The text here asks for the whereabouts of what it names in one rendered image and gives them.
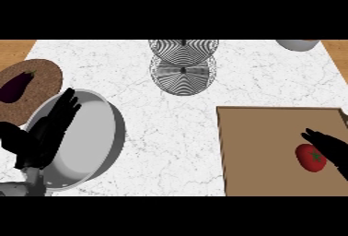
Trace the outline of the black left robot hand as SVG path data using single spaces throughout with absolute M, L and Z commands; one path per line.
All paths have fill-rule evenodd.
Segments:
M 42 169 L 51 163 L 79 107 L 75 90 L 69 88 L 48 114 L 39 118 L 28 131 L 8 122 L 0 122 L 1 148 L 16 155 L 17 170 Z

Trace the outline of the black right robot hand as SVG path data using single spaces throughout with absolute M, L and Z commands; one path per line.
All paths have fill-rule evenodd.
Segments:
M 309 128 L 305 129 L 300 136 L 333 163 L 343 179 L 348 181 L 348 144 L 330 135 L 312 131 Z

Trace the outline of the red tomato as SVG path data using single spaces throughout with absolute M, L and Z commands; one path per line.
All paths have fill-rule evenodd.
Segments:
M 325 157 L 315 147 L 300 144 L 294 150 L 296 159 L 306 171 L 318 172 L 325 166 Z

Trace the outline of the brown wooden tray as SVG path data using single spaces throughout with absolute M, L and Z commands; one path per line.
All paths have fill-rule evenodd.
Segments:
M 225 195 L 348 195 L 333 164 L 303 169 L 294 155 L 306 128 L 348 142 L 339 108 L 218 107 Z

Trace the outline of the grey metal pan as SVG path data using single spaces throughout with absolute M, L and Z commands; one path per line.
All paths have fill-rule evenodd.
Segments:
M 125 121 L 101 95 L 75 90 L 81 108 L 66 129 L 56 158 L 42 169 L 48 193 L 92 180 L 113 165 L 125 143 Z

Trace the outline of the round brown cork placemat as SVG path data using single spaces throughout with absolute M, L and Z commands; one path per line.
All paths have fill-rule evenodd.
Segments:
M 25 71 L 33 71 L 33 78 L 26 85 L 23 95 L 13 103 L 0 101 L 0 122 L 22 125 L 39 105 L 59 93 L 61 71 L 45 59 L 29 59 L 0 71 L 0 88 Z

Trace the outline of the dark purple eggplant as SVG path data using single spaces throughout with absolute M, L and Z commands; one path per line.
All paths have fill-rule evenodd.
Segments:
M 25 71 L 0 88 L 0 101 L 13 103 L 23 95 L 26 85 L 33 78 L 33 71 Z

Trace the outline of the grey bowl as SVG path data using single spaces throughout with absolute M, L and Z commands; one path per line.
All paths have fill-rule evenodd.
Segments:
M 318 40 L 277 40 L 277 43 L 294 52 L 309 51 L 318 42 Z

